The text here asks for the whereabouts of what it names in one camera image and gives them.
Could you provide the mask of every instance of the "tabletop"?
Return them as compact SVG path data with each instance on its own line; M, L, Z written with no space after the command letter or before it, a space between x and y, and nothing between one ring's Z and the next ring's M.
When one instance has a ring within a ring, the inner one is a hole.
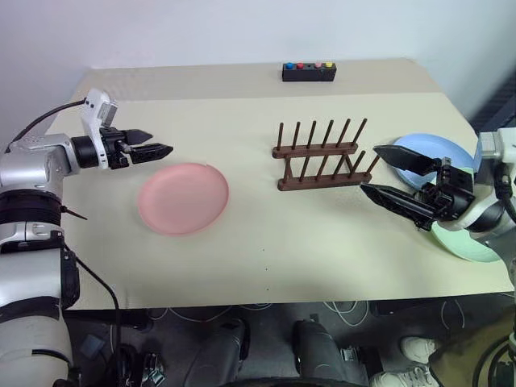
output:
M320 142L334 119L328 142L335 142L346 119L349 141L367 118L358 141L366 151L363 168L374 145L409 133L441 135L474 153L472 128L413 61L337 66L335 82L311 85L282 83L278 64L92 70L85 77L76 97L90 87L105 89L119 102L115 127L139 128L174 146L157 162L86 169L64 181L63 203L89 219L64 215L67 244L114 288L121 307L422 298L512 288L501 261L453 256L358 186L277 189L284 162L271 151L279 123L287 144L299 121L303 144L312 120L318 122L314 142ZM80 111L62 112L50 132L81 135ZM299 160L293 160L294 176ZM337 160L328 161L328 170ZM197 234L158 235L139 217L139 190L160 169L185 162L221 171L230 187L227 208ZM383 161L372 183L408 190ZM111 307L104 289L81 272L74 308Z

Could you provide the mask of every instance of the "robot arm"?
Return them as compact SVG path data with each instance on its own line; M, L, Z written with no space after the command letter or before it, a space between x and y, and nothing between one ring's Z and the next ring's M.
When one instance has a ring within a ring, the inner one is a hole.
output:
M134 147L152 136L111 127L117 104L100 90L92 89L81 108L84 136L27 135L31 124L0 155L0 381L7 387L50 387L68 380L73 365L61 311L79 298L79 276L60 225L63 179L83 168L126 168L127 156L133 164L159 160L173 150Z
M514 284L516 127L481 133L479 141L481 166L474 182L471 175L450 166L447 158L431 159L410 149L385 145L374 149L388 164L421 176L437 172L436 184L427 183L414 195L385 185L363 184L361 188L376 204L411 219L424 230L429 231L435 221L450 231L468 230L472 239L500 256ZM509 336L509 349L514 359L514 332Z

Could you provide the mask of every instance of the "shoe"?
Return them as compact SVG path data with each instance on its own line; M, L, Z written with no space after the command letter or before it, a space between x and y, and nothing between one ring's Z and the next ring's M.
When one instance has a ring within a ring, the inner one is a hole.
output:
M378 373L369 381L370 387L439 387L426 365L416 366L405 372Z
M439 345L433 339L409 336L400 340L402 354L411 361L428 364L428 358L434 353Z

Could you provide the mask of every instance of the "green plate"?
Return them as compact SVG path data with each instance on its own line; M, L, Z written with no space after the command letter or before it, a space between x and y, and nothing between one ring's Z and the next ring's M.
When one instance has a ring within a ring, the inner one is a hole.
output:
M472 173L472 169L461 169ZM449 231L442 228L437 222L434 222L431 233L449 252L465 260L472 262L494 262L500 259L496 252L471 239L469 231Z

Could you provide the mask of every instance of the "white cable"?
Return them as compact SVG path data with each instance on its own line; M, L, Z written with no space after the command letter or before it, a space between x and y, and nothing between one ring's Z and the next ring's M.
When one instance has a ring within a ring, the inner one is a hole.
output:
M464 317L464 312L462 311L462 306L460 306L459 302L456 299L454 299L453 301L457 305L457 308L459 309L460 320L461 320L460 327L462 329L464 329L464 326L466 325L466 318ZM447 304L447 301L444 301L443 304L441 305L441 323L446 328L446 330L449 331L450 327L448 326L448 324L446 324L446 321L444 321L444 308L446 307L446 304Z
M335 304L335 302L332 302L334 307L332 307L330 304L328 304L327 302L324 302L323 304L326 305L326 308L328 308L329 310L331 310L332 312L335 312L335 313L342 313L342 314L346 314L346 313L351 313L353 310L355 310L356 306L358 305L358 302L357 301L354 301L353 302L353 305L351 308L349 308L348 310L339 310L339 308L337 308L337 305Z
M368 314L369 314L369 302L366 301L365 302L365 313L364 313L364 317L362 317L360 319L359 322L349 322L348 320L346 320L346 318L343 316L343 312L339 311L337 312L337 315L340 317L340 319L349 327L351 328L355 328L355 327L358 327L360 326L364 321L365 319L368 317Z
M332 312L336 313L339 316L339 318L343 321L343 323L345 323L348 327L353 327L354 328L354 327L360 326L365 321L365 319L368 317L368 315L369 315L369 302L368 301L365 302L365 313L364 313L364 316L360 319L360 321L354 322L354 323L353 322L349 322L348 320L346 320L346 318L343 316L343 314L348 314L348 313L351 313L353 310L355 310L355 308L358 306L358 301L354 301L352 307L349 308L348 310L339 310L339 308L337 307L337 304L335 304L335 301L331 302L331 304L329 304L328 302L324 302L324 305L329 310L331 310Z
M239 305L239 307L241 307L242 309L246 309L246 310L266 310L266 309L270 308L273 304L254 304L254 305L257 305L259 307L253 308L251 306L245 306L245 305Z
M110 325L110 346L111 346L111 353L114 354L114 347L113 347L113 326Z
M224 315L225 313L229 312L229 310L232 308L233 306L228 306L225 310L223 310L222 312L220 312L219 314L216 314L215 316L213 317L210 317L206 320L197 320L195 318L190 318L190 317L186 317L186 316L183 316L182 314L180 313L177 313L173 308L169 308L169 310L174 313L177 317L179 318L182 318L183 320L185 321L190 321L191 323L209 323L213 320L216 320L217 318L221 317L222 315Z
M164 311L162 314L160 314L158 317L152 317L151 314L150 314L150 311L147 312L147 316L152 320L152 321L158 321L158 320L161 320L166 314L167 314L167 311L169 309L168 308L164 308Z

